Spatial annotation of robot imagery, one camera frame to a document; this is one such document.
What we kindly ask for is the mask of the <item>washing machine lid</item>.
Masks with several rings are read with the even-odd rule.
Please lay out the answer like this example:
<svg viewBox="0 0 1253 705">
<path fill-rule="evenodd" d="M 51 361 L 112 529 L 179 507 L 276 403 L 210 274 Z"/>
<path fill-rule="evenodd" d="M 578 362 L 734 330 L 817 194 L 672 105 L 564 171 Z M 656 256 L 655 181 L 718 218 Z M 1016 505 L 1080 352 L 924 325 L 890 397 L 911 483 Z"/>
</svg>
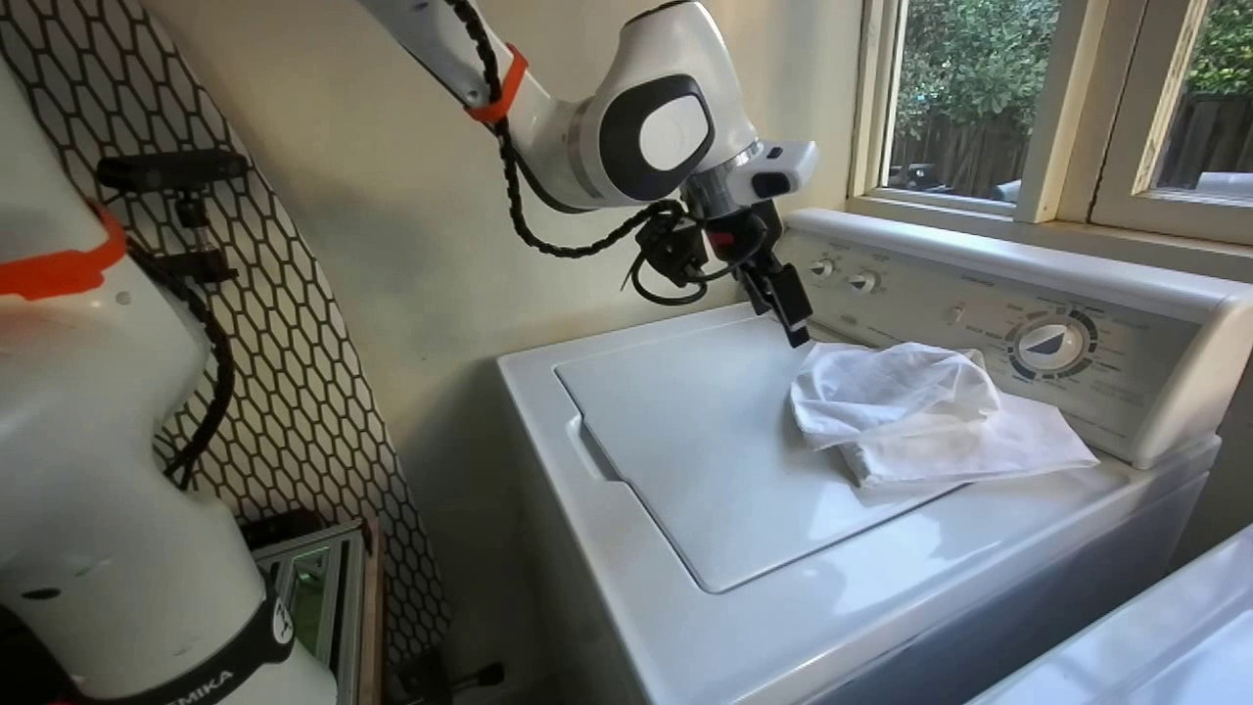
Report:
<svg viewBox="0 0 1253 705">
<path fill-rule="evenodd" d="M 555 367 L 604 463 L 707 592 L 742 589 L 956 491 L 860 490 L 838 450 L 812 450 L 789 388 L 813 348 L 744 318 Z"/>
</svg>

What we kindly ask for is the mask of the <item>white washing machine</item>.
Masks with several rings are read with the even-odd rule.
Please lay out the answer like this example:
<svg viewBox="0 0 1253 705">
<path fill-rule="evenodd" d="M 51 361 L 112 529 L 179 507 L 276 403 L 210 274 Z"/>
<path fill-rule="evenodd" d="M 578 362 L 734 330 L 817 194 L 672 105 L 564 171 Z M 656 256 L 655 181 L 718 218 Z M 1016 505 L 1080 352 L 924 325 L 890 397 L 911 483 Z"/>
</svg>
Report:
<svg viewBox="0 0 1253 705">
<path fill-rule="evenodd" d="M 782 326 L 725 306 L 502 356 L 569 702 L 964 702 L 1163 576 L 1253 353 L 1253 286 L 819 209 L 786 218 L 779 253 L 809 294 L 812 344 L 977 351 L 1002 392 L 1058 407 L 1099 465 L 956 485 L 710 594 L 604 463 L 555 367 L 744 318 L 786 341 Z M 840 270 L 811 275 L 822 258 Z M 847 278 L 865 269 L 880 284 L 855 294 Z M 946 326 L 952 306 L 966 312 Z M 1056 381 L 1012 374 L 1007 331 L 1071 308 L 1099 331 L 1093 366 Z"/>
</svg>

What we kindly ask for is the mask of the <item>white cloth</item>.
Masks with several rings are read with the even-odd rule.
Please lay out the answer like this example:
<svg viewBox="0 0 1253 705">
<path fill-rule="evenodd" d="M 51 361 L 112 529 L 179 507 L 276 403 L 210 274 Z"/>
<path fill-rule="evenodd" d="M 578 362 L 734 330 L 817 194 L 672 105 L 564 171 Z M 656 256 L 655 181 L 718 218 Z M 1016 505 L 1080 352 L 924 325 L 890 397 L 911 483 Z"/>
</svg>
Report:
<svg viewBox="0 0 1253 705">
<path fill-rule="evenodd" d="M 1058 407 L 999 389 L 977 351 L 817 343 L 789 384 L 789 404 L 806 445 L 834 450 L 861 488 L 1021 480 L 1099 465 Z"/>
</svg>

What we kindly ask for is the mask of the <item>large round dial knob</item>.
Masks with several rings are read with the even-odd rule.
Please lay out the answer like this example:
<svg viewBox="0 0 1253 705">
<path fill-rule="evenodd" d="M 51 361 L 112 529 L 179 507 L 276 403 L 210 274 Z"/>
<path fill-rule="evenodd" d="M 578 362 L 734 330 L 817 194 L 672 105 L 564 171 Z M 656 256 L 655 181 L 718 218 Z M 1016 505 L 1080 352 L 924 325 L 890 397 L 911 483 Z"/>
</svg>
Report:
<svg viewBox="0 0 1253 705">
<path fill-rule="evenodd" d="M 1012 374 L 1025 381 L 1066 379 L 1095 362 L 1099 331 L 1081 309 L 1030 313 L 1005 334 Z"/>
</svg>

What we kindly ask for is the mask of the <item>window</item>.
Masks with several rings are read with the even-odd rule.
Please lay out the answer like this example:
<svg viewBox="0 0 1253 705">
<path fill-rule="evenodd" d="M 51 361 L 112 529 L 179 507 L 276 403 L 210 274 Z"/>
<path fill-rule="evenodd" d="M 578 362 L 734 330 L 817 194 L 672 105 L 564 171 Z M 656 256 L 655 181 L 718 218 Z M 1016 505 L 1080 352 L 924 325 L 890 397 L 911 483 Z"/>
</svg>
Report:
<svg viewBox="0 0 1253 705">
<path fill-rule="evenodd" d="M 1253 0 L 865 0 L 850 209 L 1253 250 Z"/>
</svg>

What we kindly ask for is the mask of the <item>hexagon pattern ironing board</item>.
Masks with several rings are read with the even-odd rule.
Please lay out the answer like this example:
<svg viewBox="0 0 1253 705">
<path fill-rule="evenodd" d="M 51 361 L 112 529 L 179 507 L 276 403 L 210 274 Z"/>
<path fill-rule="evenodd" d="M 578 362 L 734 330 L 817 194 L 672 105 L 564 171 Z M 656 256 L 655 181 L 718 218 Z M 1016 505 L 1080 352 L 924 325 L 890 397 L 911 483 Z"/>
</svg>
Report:
<svg viewBox="0 0 1253 705">
<path fill-rule="evenodd" d="M 205 245 L 231 277 L 202 291 L 231 336 L 234 389 L 193 487 L 241 525 L 309 510 L 382 538 L 386 664 L 439 647 L 451 614 L 393 440 L 316 255 L 259 167 L 205 192 L 200 237 L 173 197 L 100 187 L 107 157 L 248 147 L 139 0 L 0 0 L 0 58 L 79 192 L 154 255 Z"/>
</svg>

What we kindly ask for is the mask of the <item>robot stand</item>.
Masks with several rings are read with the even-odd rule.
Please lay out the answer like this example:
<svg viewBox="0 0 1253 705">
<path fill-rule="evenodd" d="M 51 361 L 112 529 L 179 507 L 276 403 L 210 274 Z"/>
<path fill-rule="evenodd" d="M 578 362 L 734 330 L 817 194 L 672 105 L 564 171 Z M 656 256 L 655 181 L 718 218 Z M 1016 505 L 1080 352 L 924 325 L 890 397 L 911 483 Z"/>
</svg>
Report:
<svg viewBox="0 0 1253 705">
<path fill-rule="evenodd" d="M 246 523 L 243 536 L 294 617 L 297 642 L 333 675 L 340 705 L 386 705 L 377 518 L 332 526 L 296 508 Z"/>
</svg>

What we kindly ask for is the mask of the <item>white appliance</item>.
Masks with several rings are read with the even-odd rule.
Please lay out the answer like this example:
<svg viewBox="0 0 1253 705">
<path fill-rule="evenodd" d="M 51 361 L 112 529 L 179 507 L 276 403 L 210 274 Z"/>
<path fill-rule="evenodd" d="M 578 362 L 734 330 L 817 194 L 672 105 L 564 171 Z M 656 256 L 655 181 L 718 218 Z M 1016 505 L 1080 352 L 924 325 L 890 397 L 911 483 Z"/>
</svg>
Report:
<svg viewBox="0 0 1253 705">
<path fill-rule="evenodd" d="M 1253 705 L 1253 525 L 966 705 Z"/>
</svg>

